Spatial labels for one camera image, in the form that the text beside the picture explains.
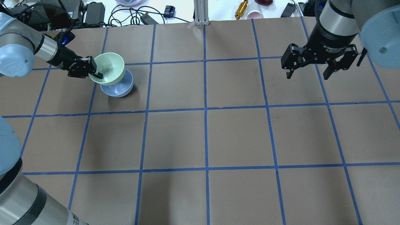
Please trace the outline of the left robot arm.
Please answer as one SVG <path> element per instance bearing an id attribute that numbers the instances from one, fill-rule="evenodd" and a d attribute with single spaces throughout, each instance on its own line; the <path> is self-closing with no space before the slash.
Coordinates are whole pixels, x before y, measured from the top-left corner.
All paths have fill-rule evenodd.
<path id="1" fill-rule="evenodd" d="M 40 33 L 14 17 L 1 13 L 1 76 L 24 77 L 31 73 L 35 58 L 61 70 L 69 77 L 102 79 L 92 56 L 81 57 L 63 44 Z"/>

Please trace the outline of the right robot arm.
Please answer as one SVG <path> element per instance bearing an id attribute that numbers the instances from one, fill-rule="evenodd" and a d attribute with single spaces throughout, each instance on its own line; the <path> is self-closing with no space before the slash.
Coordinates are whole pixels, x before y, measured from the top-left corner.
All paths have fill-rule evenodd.
<path id="1" fill-rule="evenodd" d="M 327 64 L 327 80 L 339 70 L 357 66 L 366 54 L 380 67 L 399 69 L 398 0 L 328 0 L 316 12 L 316 24 L 304 47 L 289 44 L 281 67 L 290 79 L 295 70 L 309 64 Z"/>

